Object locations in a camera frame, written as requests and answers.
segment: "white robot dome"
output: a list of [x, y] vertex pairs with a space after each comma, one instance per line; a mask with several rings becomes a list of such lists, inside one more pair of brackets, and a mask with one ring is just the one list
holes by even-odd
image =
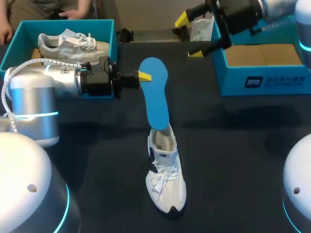
[[311, 25], [311, 0], [299, 0], [295, 8], [296, 20]]
[[47, 153], [18, 133], [0, 133], [0, 232], [26, 221], [44, 199], [52, 166]]
[[306, 218], [311, 220], [311, 134], [302, 138], [290, 151], [285, 162], [285, 191]]

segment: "wall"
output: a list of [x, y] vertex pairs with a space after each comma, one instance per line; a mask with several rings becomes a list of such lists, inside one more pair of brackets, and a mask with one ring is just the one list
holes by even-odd
[[178, 17], [204, 0], [101, 0], [105, 16], [114, 19], [116, 29], [166, 30]]

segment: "shoe box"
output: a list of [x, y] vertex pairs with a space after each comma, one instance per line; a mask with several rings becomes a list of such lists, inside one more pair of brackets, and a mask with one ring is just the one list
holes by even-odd
[[65, 29], [82, 33], [95, 38], [97, 41], [109, 43], [109, 56], [112, 62], [117, 62], [118, 41], [114, 20], [37, 20], [22, 21], [8, 47], [0, 64], [0, 76], [4, 77], [5, 71], [22, 63], [40, 58], [38, 52], [38, 36], [60, 35]]
[[[286, 20], [255, 36], [248, 31], [234, 35], [232, 47], [212, 54], [222, 96], [311, 94], [295, 19]], [[267, 26], [261, 21], [257, 27]], [[220, 37], [214, 24], [212, 41]]]

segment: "glowing blue ring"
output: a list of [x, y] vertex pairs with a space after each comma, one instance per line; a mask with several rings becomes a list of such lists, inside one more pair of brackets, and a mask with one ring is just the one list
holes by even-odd
[[67, 213], [68, 213], [70, 196], [69, 196], [69, 189], [68, 189], [67, 184], [66, 184], [66, 188], [67, 188], [67, 206], [66, 206], [66, 210], [65, 210], [65, 213], [64, 213], [64, 216], [63, 216], [62, 220], [60, 221], [58, 227], [56, 228], [56, 230], [53, 233], [57, 233], [61, 229], [62, 225], [65, 222]]
[[301, 48], [302, 48], [303, 50], [308, 51], [308, 52], [311, 52], [311, 48], [309, 48], [309, 47], [303, 45], [303, 44], [301, 43], [301, 41], [299, 42], [299, 44], [300, 44], [300, 46], [301, 46]]
[[50, 117], [57, 115], [58, 112], [54, 113], [39, 113], [39, 114], [25, 114], [25, 115], [15, 115], [16, 118], [35, 118], [35, 117]]
[[297, 227], [293, 224], [293, 222], [291, 221], [290, 217], [288, 216], [287, 211], [286, 211], [286, 209], [285, 209], [284, 200], [282, 200], [282, 202], [283, 202], [283, 208], [284, 208], [286, 217], [288, 218], [288, 220], [290, 221], [290, 223], [292, 224], [292, 226], [296, 229], [296, 231], [298, 231], [298, 233], [302, 233], [300, 230], [297, 229]]

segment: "person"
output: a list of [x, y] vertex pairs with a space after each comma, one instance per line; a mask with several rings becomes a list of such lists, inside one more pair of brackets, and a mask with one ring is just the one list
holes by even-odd
[[92, 0], [0, 0], [0, 45], [11, 41], [23, 20], [45, 20], [55, 10], [61, 17], [83, 19], [89, 14]]

